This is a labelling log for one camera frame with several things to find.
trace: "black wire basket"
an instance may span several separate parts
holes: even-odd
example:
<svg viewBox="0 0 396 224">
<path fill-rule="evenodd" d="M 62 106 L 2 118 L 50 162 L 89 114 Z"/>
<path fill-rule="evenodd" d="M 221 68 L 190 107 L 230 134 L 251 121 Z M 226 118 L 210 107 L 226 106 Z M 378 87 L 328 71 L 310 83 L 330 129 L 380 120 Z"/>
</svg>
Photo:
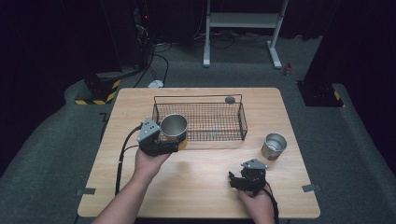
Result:
<svg viewBox="0 0 396 224">
<path fill-rule="evenodd" d="M 241 94 L 154 96 L 152 119 L 160 123 L 170 114 L 187 119 L 189 141 L 244 141 L 248 133 Z"/>
</svg>

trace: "metal cup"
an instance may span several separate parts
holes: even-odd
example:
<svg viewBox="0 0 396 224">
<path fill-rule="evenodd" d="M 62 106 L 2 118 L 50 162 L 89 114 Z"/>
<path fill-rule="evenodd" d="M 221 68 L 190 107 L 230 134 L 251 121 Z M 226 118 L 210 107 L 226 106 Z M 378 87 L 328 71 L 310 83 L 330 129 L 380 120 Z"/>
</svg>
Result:
<svg viewBox="0 0 396 224">
<path fill-rule="evenodd" d="M 287 145 L 288 142 L 281 134 L 270 133 L 265 137 L 262 155 L 268 161 L 276 161 Z"/>
<path fill-rule="evenodd" d="M 178 150 L 187 146 L 187 119 L 180 114 L 167 115 L 160 123 L 161 131 L 168 140 L 178 140 Z"/>
</svg>

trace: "person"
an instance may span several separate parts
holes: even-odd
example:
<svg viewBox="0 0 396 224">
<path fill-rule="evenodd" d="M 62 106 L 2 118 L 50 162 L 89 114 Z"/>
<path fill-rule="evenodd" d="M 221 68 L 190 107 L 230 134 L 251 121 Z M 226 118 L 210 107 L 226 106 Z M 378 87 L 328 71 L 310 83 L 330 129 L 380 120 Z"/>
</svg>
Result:
<svg viewBox="0 0 396 224">
<path fill-rule="evenodd" d="M 136 151 L 134 173 L 131 180 L 114 197 L 93 223 L 134 223 L 149 184 L 154 176 L 160 172 L 161 166 L 170 155 L 164 154 L 157 157 L 150 157 L 141 149 L 138 149 Z M 256 224 L 275 223 L 271 199 L 263 190 L 259 191 L 255 197 L 251 197 L 246 192 L 238 190 L 238 196 Z"/>
</svg>

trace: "gray carpet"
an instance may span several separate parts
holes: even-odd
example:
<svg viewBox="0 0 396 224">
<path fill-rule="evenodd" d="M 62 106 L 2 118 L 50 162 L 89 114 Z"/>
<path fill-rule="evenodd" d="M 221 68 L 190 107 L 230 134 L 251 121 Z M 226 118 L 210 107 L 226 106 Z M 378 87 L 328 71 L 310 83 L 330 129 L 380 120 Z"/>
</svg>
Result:
<svg viewBox="0 0 396 224">
<path fill-rule="evenodd" d="M 302 80 L 320 39 L 280 38 L 282 63 L 292 73 L 275 70 L 263 42 L 234 43 L 211 51 L 211 66 L 202 67 L 202 44 L 158 46 L 169 62 L 165 87 L 276 87 L 280 89 L 291 125 L 316 193 L 321 216 L 291 223 L 395 223 L 396 178 L 378 153 L 343 85 L 334 84 L 345 107 L 307 107 L 296 80 Z M 213 41 L 216 47 L 227 42 Z M 152 69 L 163 79 L 164 59 L 154 57 Z M 140 75 L 121 81 L 131 88 Z M 137 87 L 154 80 L 147 72 Z M 65 93 L 66 105 L 47 118 L 27 139 L 0 180 L 0 223 L 90 223 L 77 217 L 77 195 L 84 189 L 100 145 L 104 119 L 111 105 L 75 105 L 80 81 Z M 154 220 L 139 219 L 139 223 Z M 219 220 L 160 220 L 161 223 L 219 223 Z M 222 220 L 233 223 L 236 220 Z"/>
</svg>

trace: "wire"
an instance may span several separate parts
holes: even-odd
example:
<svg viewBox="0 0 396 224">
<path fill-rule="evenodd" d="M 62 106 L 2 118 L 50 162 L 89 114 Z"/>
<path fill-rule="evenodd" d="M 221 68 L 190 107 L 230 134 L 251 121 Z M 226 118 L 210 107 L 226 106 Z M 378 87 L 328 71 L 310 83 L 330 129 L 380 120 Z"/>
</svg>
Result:
<svg viewBox="0 0 396 224">
<path fill-rule="evenodd" d="M 124 149 L 124 152 L 125 152 L 126 150 L 130 149 L 130 148 L 133 148 L 133 147 L 139 147 L 139 145 L 127 147 L 127 148 Z"/>
<path fill-rule="evenodd" d="M 76 215 L 76 218 L 75 218 L 75 222 L 73 222 L 74 224 L 77 224 L 78 223 L 78 219 L 79 219 L 79 215 L 77 214 Z"/>
<path fill-rule="evenodd" d="M 158 80 L 157 74 L 156 74 L 155 70 L 151 66 L 149 67 L 149 71 L 151 72 L 152 77 L 154 78 L 154 80 Z"/>
<path fill-rule="evenodd" d="M 167 49 L 163 49 L 163 50 L 160 50 L 160 51 L 155 51 L 154 53 L 162 53 L 162 52 L 166 52 L 167 50 L 171 49 L 171 48 L 172 48 L 172 46 L 173 46 L 173 44 L 172 44 L 172 43 L 161 43 L 161 44 L 156 44 L 156 45 L 155 45 L 155 47 L 157 47 L 157 46 L 162 46 L 162 45 L 168 45 L 168 46 L 169 46 L 169 48 L 167 48 Z"/>
<path fill-rule="evenodd" d="M 248 36 L 248 37 L 252 37 L 252 39 L 251 40 L 245 40 L 245 39 L 241 39 L 241 38 L 236 37 L 235 38 L 235 42 L 236 43 L 249 43 L 249 44 L 250 43 L 260 43 L 262 41 L 268 40 L 269 36 L 256 35 L 256 36 Z"/>
<path fill-rule="evenodd" d="M 106 118 L 107 117 L 107 113 L 99 113 L 99 115 L 103 115 L 102 122 L 105 123 L 103 125 L 102 132 L 101 132 L 101 135 L 100 135 L 100 142 L 102 142 L 102 139 L 103 139 L 103 136 L 105 135 L 105 130 L 106 130 L 106 127 L 107 127 L 107 124 L 108 124 L 108 119 Z"/>
<path fill-rule="evenodd" d="M 231 34 L 229 34 L 229 35 L 218 35 L 217 38 L 215 38 L 215 40 L 218 40 L 218 41 L 229 41 L 229 40 L 231 40 L 231 43 L 228 46 L 226 46 L 226 47 L 218 47 L 218 46 L 214 45 L 212 43 L 212 41 L 211 41 L 210 42 L 210 46 L 215 48 L 215 49 L 227 49 L 227 48 L 229 48 L 230 46 L 232 46 L 235 43 L 235 38 Z"/>
<path fill-rule="evenodd" d="M 126 78 L 126 77 L 132 77 L 134 75 L 137 75 L 137 74 L 141 73 L 142 71 L 143 71 L 143 67 L 139 68 L 139 69 L 137 69 L 135 71 L 132 71 L 130 73 L 123 74 L 123 75 L 118 76 L 118 77 L 101 77 L 100 80 L 101 81 L 118 81 L 118 80 L 121 80 L 121 79 Z"/>
<path fill-rule="evenodd" d="M 199 40 L 199 39 L 203 39 L 206 36 L 206 34 L 199 34 L 198 36 L 196 35 L 194 40 Z"/>
<path fill-rule="evenodd" d="M 154 54 L 153 56 L 160 57 L 160 58 L 164 59 L 165 62 L 166 62 L 165 75 L 163 75 L 163 87 L 165 87 L 165 80 L 166 80 L 166 76 L 168 75 L 168 70 L 169 70 L 169 62 L 168 62 L 168 60 L 166 60 L 166 59 L 165 59 L 163 56 L 161 56 L 161 55 Z"/>
<path fill-rule="evenodd" d="M 268 188 L 271 190 L 271 193 L 268 192 L 268 190 L 266 190 L 265 188 L 262 188 L 262 190 L 264 190 L 264 192 L 268 195 L 268 197 L 270 197 L 272 205 L 274 207 L 275 224 L 279 224 L 279 210 L 277 208 L 277 202 L 274 198 L 274 194 L 273 194 L 271 186 L 268 182 L 267 182 L 267 185 L 268 185 Z"/>
<path fill-rule="evenodd" d="M 140 48 L 143 48 L 144 46 L 146 46 L 146 43 L 148 42 L 149 39 L 149 33 L 146 30 L 145 27 L 141 26 L 141 25 L 136 25 L 136 29 L 138 31 L 139 34 L 137 34 L 137 40 L 139 41 L 140 44 Z"/>
<path fill-rule="evenodd" d="M 148 66 L 146 67 L 145 71 L 142 73 L 142 75 L 140 76 L 140 78 L 137 80 L 137 82 L 134 84 L 134 88 L 137 86 L 137 84 L 139 84 L 139 82 L 142 80 L 143 76 L 147 73 L 147 71 L 149 70 L 149 68 L 151 67 L 151 63 L 152 63 L 152 59 L 154 58 L 154 50 L 155 50 L 155 46 L 153 46 L 152 51 L 151 51 L 151 58 L 149 60 Z"/>
<path fill-rule="evenodd" d="M 194 38 L 196 38 L 196 36 L 199 34 L 199 32 L 200 32 L 200 30 L 201 30 L 201 26 L 202 26 L 202 23 L 203 23 L 203 20 L 204 20 L 204 14 L 205 14 L 205 4 L 204 4 L 204 0 L 202 0 L 201 20 L 200 20 L 200 22 L 199 22 L 199 26 L 198 26 L 197 32 L 196 32 L 195 35 L 194 35 Z"/>
<path fill-rule="evenodd" d="M 129 138 L 131 138 L 132 134 L 134 134 L 137 130 L 142 129 L 143 123 L 141 123 L 139 126 L 135 127 L 131 132 L 128 134 L 128 136 L 125 138 L 124 144 L 121 149 L 120 153 L 120 158 L 119 158 L 119 167 L 117 169 L 117 179 L 116 179 L 116 195 L 120 192 L 120 181 L 121 181 L 121 173 L 122 173 L 122 163 L 123 163 L 123 158 L 124 158 L 124 153 L 126 150 L 128 150 L 131 147 L 126 147 L 126 144 L 129 141 Z"/>
</svg>

